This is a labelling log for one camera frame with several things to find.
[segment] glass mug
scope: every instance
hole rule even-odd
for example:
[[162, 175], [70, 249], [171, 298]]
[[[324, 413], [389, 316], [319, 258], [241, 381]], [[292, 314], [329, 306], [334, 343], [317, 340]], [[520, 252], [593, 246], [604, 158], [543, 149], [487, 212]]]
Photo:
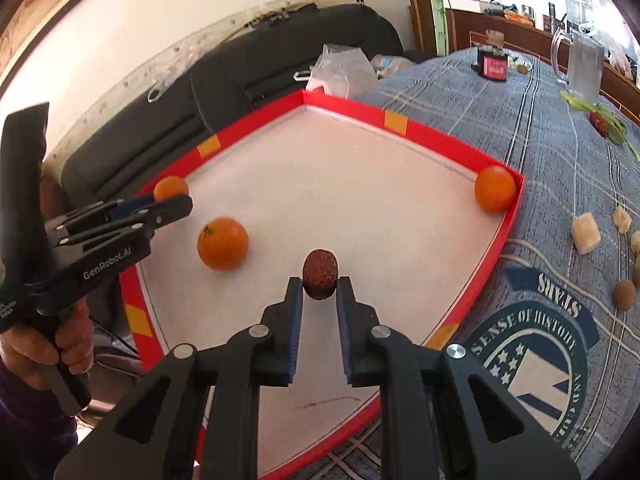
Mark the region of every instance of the glass mug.
[[[558, 49], [562, 40], [567, 40], [569, 47], [569, 70], [567, 75], [558, 68]], [[556, 72], [558, 82], [568, 85], [568, 90], [577, 98], [596, 104], [600, 95], [602, 68], [604, 64], [604, 47], [597, 41], [585, 36], [579, 30], [570, 33], [561, 28], [556, 30], [551, 42], [551, 65]]]

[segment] blue tablecloth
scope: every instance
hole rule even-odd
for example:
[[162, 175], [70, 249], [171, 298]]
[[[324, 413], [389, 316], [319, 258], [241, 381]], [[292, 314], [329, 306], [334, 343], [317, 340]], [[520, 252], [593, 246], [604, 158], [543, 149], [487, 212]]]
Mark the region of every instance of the blue tablecloth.
[[[526, 177], [510, 241], [454, 339], [508, 387], [588, 478], [640, 402], [640, 309], [619, 312], [611, 300], [616, 282], [633, 275], [640, 164], [628, 147], [600, 137], [586, 113], [560, 98], [544, 62], [531, 58], [527, 75], [510, 70], [508, 81], [498, 83], [471, 70], [475, 59], [475, 49], [432, 59], [360, 100], [455, 136]], [[640, 147], [640, 130], [625, 123], [629, 141]], [[612, 222], [617, 206], [633, 219], [626, 235]], [[585, 212], [593, 214], [602, 241], [580, 256], [571, 225]], [[381, 446], [376, 421], [295, 478], [377, 479]]]

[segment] tangerine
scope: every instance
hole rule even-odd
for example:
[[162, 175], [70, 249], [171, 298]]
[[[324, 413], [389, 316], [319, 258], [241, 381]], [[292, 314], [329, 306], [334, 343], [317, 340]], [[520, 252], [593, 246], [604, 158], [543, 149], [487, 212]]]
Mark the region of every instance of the tangerine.
[[166, 176], [154, 188], [154, 200], [161, 202], [178, 195], [188, 195], [189, 186], [179, 176]]
[[487, 213], [497, 213], [510, 208], [516, 198], [516, 182], [502, 166], [484, 168], [474, 184], [476, 202]]
[[249, 235], [233, 218], [216, 218], [205, 225], [198, 236], [198, 256], [211, 269], [235, 269], [248, 251]]

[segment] silver screw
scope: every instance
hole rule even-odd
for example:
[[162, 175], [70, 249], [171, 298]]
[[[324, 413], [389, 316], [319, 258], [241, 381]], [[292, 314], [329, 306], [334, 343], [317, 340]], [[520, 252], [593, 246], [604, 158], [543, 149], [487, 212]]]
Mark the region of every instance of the silver screw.
[[176, 359], [186, 359], [193, 355], [193, 347], [187, 344], [181, 344], [174, 348], [174, 357]]
[[465, 347], [457, 343], [447, 346], [447, 354], [454, 359], [462, 359], [466, 355]]
[[265, 337], [269, 335], [269, 327], [266, 325], [253, 325], [249, 329], [249, 335], [255, 338]]
[[371, 335], [378, 339], [385, 339], [391, 335], [391, 329], [385, 325], [376, 325], [371, 329]]

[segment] white wall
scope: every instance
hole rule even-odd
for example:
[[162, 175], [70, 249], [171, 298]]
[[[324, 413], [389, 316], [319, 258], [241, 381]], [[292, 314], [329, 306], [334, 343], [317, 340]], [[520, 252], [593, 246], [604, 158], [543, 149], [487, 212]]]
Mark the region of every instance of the white wall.
[[[21, 67], [0, 100], [0, 123], [8, 113], [50, 101], [50, 151], [101, 95], [141, 63], [212, 22], [269, 1], [83, 0]], [[410, 48], [408, 0], [398, 7], [385, 17]]]

